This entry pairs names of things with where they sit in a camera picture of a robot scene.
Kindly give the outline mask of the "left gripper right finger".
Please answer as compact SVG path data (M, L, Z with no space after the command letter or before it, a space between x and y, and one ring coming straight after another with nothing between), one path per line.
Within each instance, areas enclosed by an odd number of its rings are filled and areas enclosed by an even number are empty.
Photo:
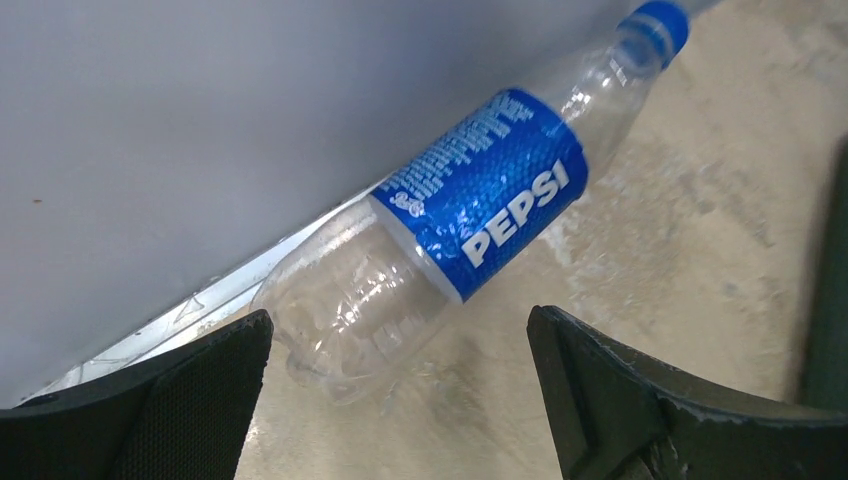
M680 370L555 306L527 337L566 479L843 479L845 415Z

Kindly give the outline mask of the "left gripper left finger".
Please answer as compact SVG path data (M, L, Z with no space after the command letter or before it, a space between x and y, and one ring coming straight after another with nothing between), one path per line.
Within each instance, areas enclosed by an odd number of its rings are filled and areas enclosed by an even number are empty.
M260 310L152 359L2 410L2 478L234 478L272 334Z

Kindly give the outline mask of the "Pepsi bottle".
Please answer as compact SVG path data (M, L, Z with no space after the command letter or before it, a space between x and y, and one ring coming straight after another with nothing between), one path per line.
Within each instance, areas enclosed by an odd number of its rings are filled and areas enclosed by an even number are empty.
M338 404L386 381L605 173L689 33L679 3L642 4L326 220L252 301L290 377Z

